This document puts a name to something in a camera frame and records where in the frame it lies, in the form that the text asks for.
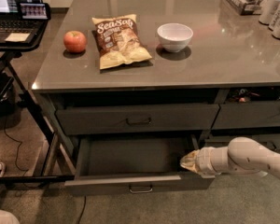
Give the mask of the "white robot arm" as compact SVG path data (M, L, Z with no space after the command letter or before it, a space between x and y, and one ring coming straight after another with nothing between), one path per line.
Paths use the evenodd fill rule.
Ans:
M247 137L233 138L225 147L191 151L180 160L180 166L202 178L220 174L271 174L280 180L280 154Z

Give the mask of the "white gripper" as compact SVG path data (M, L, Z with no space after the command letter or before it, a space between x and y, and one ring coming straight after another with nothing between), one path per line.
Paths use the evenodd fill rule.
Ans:
M180 166L200 175L219 175L229 171L228 160L227 147L203 147L185 155Z

